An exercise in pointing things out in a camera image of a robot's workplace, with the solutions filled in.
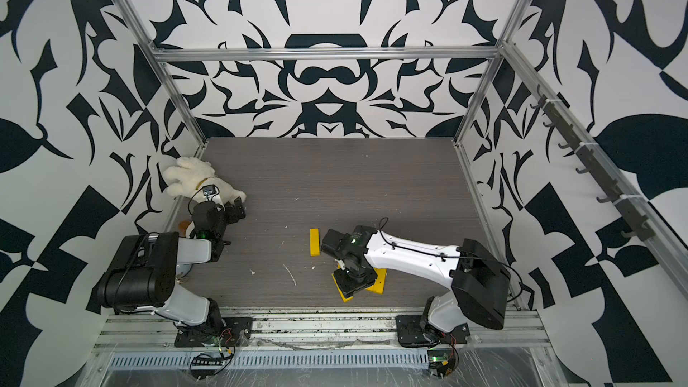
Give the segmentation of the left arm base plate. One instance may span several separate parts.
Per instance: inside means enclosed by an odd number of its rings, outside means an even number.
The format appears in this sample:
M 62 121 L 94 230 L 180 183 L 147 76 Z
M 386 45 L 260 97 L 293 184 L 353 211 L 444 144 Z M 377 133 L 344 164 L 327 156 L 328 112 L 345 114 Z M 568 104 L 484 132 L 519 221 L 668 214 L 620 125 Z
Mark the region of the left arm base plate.
M 175 348 L 220 346 L 232 348 L 247 343 L 253 333 L 253 317 L 223 317 L 218 324 L 182 326 L 177 329 Z

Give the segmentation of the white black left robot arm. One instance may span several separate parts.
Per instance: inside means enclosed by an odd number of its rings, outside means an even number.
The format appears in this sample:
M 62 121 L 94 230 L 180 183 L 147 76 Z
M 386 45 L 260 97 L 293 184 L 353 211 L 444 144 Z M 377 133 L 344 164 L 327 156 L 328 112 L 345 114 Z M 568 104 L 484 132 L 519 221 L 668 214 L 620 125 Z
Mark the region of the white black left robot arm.
M 214 300 L 177 282 L 183 267 L 219 261 L 229 241 L 227 226 L 245 218 L 240 197 L 227 204 L 200 202 L 192 213 L 188 238 L 177 232 L 126 236 L 96 286 L 101 306 L 116 314 L 150 313 L 186 333 L 218 337 L 226 330 Z

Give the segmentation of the yellow block bar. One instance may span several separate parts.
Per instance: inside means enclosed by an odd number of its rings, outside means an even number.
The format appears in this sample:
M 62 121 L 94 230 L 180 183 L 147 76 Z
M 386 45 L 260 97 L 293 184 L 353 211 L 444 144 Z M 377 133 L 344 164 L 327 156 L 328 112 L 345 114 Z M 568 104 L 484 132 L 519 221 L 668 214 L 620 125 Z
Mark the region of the yellow block bar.
M 344 295 L 344 293 L 342 292 L 342 290 L 341 290 L 341 288 L 340 288 L 339 283 L 337 282 L 337 279 L 336 279 L 335 276 L 334 276 L 334 273 L 331 275 L 331 277 L 333 278 L 334 285 L 335 285 L 335 287 L 336 287 L 336 290 L 337 290 L 338 293 L 339 293 L 339 296 L 340 296 L 340 298 L 341 298 L 341 301 L 344 302 L 344 303 L 347 303 L 347 302 L 351 301 L 351 299 L 353 299 L 353 297 L 346 297 L 346 296 Z

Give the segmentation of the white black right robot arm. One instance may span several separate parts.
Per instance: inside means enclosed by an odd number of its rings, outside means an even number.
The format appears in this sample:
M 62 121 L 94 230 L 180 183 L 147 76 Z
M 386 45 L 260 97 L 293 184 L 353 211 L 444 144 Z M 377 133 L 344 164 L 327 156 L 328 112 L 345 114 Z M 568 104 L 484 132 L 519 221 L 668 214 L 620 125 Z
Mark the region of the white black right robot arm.
M 372 288 L 383 270 L 446 288 L 444 295 L 426 301 L 421 315 L 397 317 L 397 341 L 402 347 L 451 345 L 469 336 L 469 324 L 494 331 L 505 327 L 512 276 L 508 266 L 476 240 L 430 245 L 358 226 L 351 233 L 328 230 L 320 250 L 339 265 L 333 280 L 344 299 Z

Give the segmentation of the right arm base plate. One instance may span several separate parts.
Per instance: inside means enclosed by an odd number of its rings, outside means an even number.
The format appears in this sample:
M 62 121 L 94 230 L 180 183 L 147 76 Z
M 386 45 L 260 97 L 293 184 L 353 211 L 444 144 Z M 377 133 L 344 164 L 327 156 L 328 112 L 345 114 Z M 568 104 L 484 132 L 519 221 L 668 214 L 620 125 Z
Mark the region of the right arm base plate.
M 469 326 L 461 324 L 451 333 L 442 333 L 421 315 L 395 317 L 397 341 L 403 348 L 433 348 L 437 345 L 464 345 L 470 336 Z

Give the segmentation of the yellow block vertical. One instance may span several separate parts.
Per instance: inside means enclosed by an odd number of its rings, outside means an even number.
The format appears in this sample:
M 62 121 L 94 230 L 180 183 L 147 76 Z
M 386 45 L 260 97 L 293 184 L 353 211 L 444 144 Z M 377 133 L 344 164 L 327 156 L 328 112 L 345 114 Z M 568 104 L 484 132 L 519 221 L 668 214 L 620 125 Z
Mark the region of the yellow block vertical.
M 383 295 L 384 285 L 387 277 L 387 270 L 375 268 L 374 272 L 376 273 L 376 280 L 371 286 L 367 288 L 367 291 L 377 295 Z
M 309 231 L 309 254 L 312 257 L 317 257 L 321 253 L 320 249 L 320 232 L 319 229 L 310 229 Z

